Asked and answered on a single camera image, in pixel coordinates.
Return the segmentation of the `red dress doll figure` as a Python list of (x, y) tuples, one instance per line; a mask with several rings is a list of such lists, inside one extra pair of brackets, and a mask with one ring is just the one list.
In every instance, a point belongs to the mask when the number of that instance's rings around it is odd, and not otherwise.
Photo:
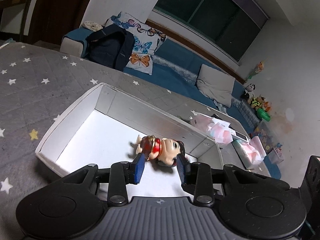
[(144, 154), (145, 161), (154, 160), (164, 167), (175, 167), (177, 156), (183, 155), (187, 161), (185, 145), (182, 141), (172, 138), (157, 138), (154, 135), (141, 137), (138, 135), (136, 142), (131, 143), (135, 154)]

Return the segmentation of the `white grey cardboard box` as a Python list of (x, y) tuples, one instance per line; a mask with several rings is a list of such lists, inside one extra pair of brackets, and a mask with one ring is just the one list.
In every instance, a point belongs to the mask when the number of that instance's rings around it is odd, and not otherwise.
[(75, 100), (52, 124), (36, 148), (36, 156), (58, 176), (88, 164), (109, 168), (132, 161), (138, 137), (180, 140), (189, 161), (221, 169), (218, 145), (181, 119), (127, 92), (100, 83)]

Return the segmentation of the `pink plastic bag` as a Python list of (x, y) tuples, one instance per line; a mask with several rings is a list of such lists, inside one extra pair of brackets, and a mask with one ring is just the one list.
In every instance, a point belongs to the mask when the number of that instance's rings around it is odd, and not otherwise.
[(190, 120), (190, 124), (210, 136), (220, 148), (233, 142), (230, 122), (196, 113)]

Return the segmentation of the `pink white wipes pack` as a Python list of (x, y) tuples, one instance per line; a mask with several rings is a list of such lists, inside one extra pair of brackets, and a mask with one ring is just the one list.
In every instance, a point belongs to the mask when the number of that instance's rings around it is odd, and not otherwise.
[(248, 170), (258, 167), (266, 157), (266, 152), (258, 136), (253, 137), (249, 142), (235, 140), (232, 145)]

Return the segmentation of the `clear plastic toy bin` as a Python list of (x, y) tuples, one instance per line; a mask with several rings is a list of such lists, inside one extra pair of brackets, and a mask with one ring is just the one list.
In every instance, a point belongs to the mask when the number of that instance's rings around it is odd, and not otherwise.
[(269, 155), (269, 160), (272, 164), (280, 164), (284, 161), (285, 157), (282, 153), (282, 144), (280, 143), (278, 137), (268, 127), (268, 123), (264, 120), (259, 123), (253, 132), (253, 136), (258, 136), (262, 146), (267, 155)]

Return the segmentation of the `grey cushion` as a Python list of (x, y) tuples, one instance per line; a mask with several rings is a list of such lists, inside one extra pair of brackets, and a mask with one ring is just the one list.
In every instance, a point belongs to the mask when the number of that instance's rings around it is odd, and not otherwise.
[(196, 85), (204, 96), (229, 108), (232, 103), (234, 81), (234, 77), (202, 64)]

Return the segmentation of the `panda plush toy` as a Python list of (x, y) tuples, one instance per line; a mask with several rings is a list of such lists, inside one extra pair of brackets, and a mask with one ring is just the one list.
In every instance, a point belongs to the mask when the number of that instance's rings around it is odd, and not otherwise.
[(252, 99), (255, 98), (254, 91), (255, 91), (255, 84), (250, 83), (249, 85), (246, 86), (240, 98), (242, 98), (243, 100), (246, 100), (248, 103), (251, 103)]

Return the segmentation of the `grey star pattern tablecloth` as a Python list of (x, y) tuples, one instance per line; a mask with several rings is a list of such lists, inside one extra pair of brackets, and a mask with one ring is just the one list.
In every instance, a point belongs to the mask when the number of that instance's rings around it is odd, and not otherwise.
[(24, 43), (1, 49), (1, 239), (22, 239), (15, 210), (57, 176), (35, 155), (56, 118), (93, 84), (108, 83), (188, 120), (213, 107), (136, 76)]

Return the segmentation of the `dark blue backpack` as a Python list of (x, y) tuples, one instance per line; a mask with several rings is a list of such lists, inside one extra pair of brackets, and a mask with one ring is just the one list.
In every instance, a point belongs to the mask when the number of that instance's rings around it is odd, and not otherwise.
[(134, 35), (115, 25), (109, 25), (86, 37), (84, 58), (103, 66), (123, 71), (135, 45)]

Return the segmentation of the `blue sofa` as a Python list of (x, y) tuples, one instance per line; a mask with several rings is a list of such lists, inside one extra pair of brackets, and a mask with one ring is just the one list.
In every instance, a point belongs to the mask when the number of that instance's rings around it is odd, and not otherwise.
[(221, 68), (172, 40), (166, 40), (160, 46), (153, 55), (152, 61), (152, 75), (127, 67), (124, 68), (124, 72), (224, 112), (238, 120), (246, 132), (253, 136), (255, 128), (261, 121), (258, 119), (257, 112), (246, 100), (240, 98), (246, 87), (237, 80), (234, 81), (232, 103), (229, 108), (204, 96), (197, 88), (196, 81), (202, 64), (219, 71), (222, 71)]

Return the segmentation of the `butterfly print pillow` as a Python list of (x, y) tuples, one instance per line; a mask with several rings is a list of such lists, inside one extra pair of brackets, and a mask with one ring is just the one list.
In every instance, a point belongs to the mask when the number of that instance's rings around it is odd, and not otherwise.
[(112, 24), (127, 30), (134, 36), (135, 44), (126, 65), (127, 68), (152, 75), (152, 57), (166, 41), (167, 36), (160, 30), (140, 22), (127, 12), (121, 11), (117, 16), (111, 16), (106, 21), (105, 26)]

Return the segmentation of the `dark window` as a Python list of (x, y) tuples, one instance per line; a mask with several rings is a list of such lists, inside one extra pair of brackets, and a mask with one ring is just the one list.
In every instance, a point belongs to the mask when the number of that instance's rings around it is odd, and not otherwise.
[(253, 0), (158, 0), (155, 9), (239, 61), (268, 20)]

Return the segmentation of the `dark wooden door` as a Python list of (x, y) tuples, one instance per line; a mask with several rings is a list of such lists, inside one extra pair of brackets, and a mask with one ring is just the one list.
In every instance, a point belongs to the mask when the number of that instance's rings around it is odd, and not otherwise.
[(60, 44), (68, 32), (78, 28), (90, 0), (36, 0), (28, 38)]

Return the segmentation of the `wooden side table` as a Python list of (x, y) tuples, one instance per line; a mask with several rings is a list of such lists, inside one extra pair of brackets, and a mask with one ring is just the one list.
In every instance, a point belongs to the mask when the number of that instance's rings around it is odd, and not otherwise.
[(32, 0), (1, 0), (1, 32), (24, 36), (27, 16)]

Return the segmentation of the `orange flower wall decoration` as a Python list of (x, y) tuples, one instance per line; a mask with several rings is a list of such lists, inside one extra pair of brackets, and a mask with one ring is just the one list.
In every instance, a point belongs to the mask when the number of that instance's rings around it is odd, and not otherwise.
[(248, 80), (250, 80), (253, 76), (259, 74), (264, 70), (264, 61), (260, 61), (249, 73)]

